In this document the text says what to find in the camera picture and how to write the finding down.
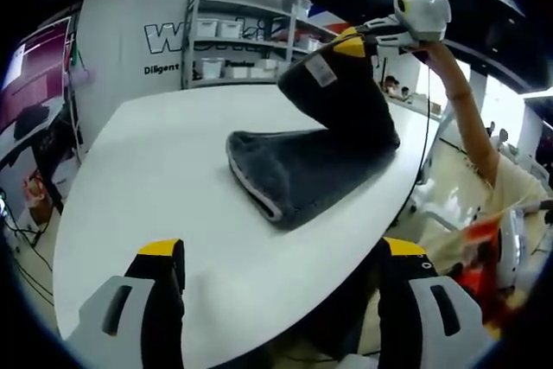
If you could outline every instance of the person's arm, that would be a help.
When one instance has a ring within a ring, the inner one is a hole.
[[[498,172],[499,153],[494,150],[490,137],[480,118],[473,92],[465,75],[448,47],[431,43],[423,48],[429,55],[426,64],[442,79],[446,95],[453,106],[463,146],[468,158],[492,185]]]

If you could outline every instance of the desk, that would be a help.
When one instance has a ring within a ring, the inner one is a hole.
[[[413,186],[427,118],[390,110],[402,144],[387,170],[306,225],[279,232],[238,187],[225,153],[233,130],[319,126],[277,86],[208,87],[123,103],[80,167],[61,217],[54,253],[61,336],[142,246],[176,237],[186,251],[186,368],[226,362],[292,326],[359,265]],[[429,121],[427,154],[437,126]]]
[[[38,124],[33,130],[27,133],[19,140],[15,140],[14,131],[16,130],[16,122],[11,123],[0,134],[0,169],[3,169],[12,159],[17,158],[19,154],[28,147],[31,147],[35,156],[36,167],[41,172],[42,179],[44,180],[44,187],[48,191],[48,194],[52,198],[52,202],[58,212],[62,212],[63,204],[61,203],[61,196],[56,186],[51,182],[49,175],[44,175],[44,168],[41,157],[38,156],[35,143],[42,137],[42,134],[50,127],[54,120],[60,114],[63,105],[63,97],[54,97],[44,101],[41,105],[48,107],[48,117],[42,123]]]

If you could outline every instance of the folded towel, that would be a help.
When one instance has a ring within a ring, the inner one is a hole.
[[[235,131],[226,140],[229,165],[262,215],[291,230],[313,219],[382,171],[398,142],[378,145],[330,130]]]

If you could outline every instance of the floor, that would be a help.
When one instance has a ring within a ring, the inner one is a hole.
[[[461,223],[467,223],[476,213],[476,209],[483,202],[486,188],[483,182],[474,174],[467,164],[466,157],[451,146],[439,142],[435,148],[430,169],[429,181],[424,187],[427,196],[434,203],[448,211],[448,215]],[[421,215],[402,214],[397,226],[390,229],[389,236],[420,240],[436,232],[444,232],[443,227],[433,221],[424,221]],[[36,247],[37,251],[52,264],[54,245],[60,215],[54,215],[48,226],[48,230],[41,237]],[[47,290],[52,291],[52,273],[48,267],[24,242],[20,244],[20,252],[16,254],[19,264]],[[29,283],[22,280],[23,290],[30,305],[36,311],[38,317],[54,333],[58,333],[54,308],[46,300],[41,298]],[[52,302],[48,293],[42,294]],[[307,342],[298,339],[288,339],[286,336],[276,339],[271,350],[276,359],[276,369],[329,369],[336,367],[336,362],[301,362],[295,359],[327,359],[317,353]]]

